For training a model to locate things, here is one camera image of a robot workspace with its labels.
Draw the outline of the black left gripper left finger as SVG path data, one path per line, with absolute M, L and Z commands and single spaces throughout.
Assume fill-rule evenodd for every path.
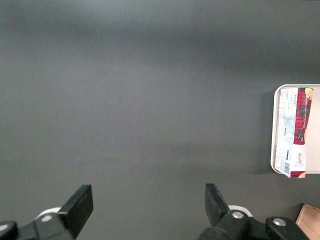
M 93 212 L 92 186 L 81 185 L 61 207 L 42 211 L 19 227 L 13 220 L 0 222 L 2 240 L 75 240 Z

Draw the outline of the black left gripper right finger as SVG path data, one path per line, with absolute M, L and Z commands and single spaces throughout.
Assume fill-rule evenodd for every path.
M 264 223 L 248 210 L 231 209 L 214 183 L 205 185 L 205 211 L 210 222 L 199 240 L 307 240 L 307 235 L 292 220 L 271 216 Z

